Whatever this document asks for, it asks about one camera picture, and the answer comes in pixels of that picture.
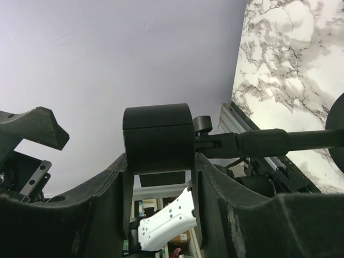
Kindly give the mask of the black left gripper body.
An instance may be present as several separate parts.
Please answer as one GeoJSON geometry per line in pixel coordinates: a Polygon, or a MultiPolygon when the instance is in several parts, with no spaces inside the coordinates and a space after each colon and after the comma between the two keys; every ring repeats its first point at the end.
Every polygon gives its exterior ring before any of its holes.
{"type": "Polygon", "coordinates": [[[21,202],[45,202],[51,162],[13,151],[1,163],[1,193],[21,202]]]}

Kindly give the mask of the black clip microphone stand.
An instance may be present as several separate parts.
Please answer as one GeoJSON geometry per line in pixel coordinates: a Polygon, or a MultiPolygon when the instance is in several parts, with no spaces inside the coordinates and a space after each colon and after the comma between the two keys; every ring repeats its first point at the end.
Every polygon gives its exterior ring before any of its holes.
{"type": "Polygon", "coordinates": [[[343,97],[330,109],[325,129],[282,129],[211,134],[208,116],[193,118],[187,104],[129,107],[123,115],[127,164],[133,175],[175,173],[193,168],[195,154],[210,159],[265,158],[328,149],[343,169],[343,97]]]}

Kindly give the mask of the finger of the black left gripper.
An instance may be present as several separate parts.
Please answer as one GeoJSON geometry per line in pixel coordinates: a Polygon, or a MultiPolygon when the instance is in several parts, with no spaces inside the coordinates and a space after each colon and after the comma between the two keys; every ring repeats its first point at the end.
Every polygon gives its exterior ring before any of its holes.
{"type": "Polygon", "coordinates": [[[19,114],[1,111],[1,164],[24,139],[61,151],[69,134],[58,124],[53,111],[45,107],[19,114]]]}

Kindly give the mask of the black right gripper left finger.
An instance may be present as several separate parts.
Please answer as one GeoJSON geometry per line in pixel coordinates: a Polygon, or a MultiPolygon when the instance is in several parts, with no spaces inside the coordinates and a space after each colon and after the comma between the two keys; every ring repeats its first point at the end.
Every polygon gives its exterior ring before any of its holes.
{"type": "Polygon", "coordinates": [[[1,257],[122,257],[133,176],[121,155],[103,172],[47,202],[1,193],[1,257]]]}

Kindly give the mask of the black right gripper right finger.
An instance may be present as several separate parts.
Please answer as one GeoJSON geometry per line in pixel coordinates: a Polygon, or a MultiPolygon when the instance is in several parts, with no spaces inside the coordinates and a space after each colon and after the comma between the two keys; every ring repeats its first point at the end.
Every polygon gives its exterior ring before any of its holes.
{"type": "Polygon", "coordinates": [[[343,195],[268,198],[204,155],[191,171],[196,236],[206,257],[343,257],[343,195]]]}

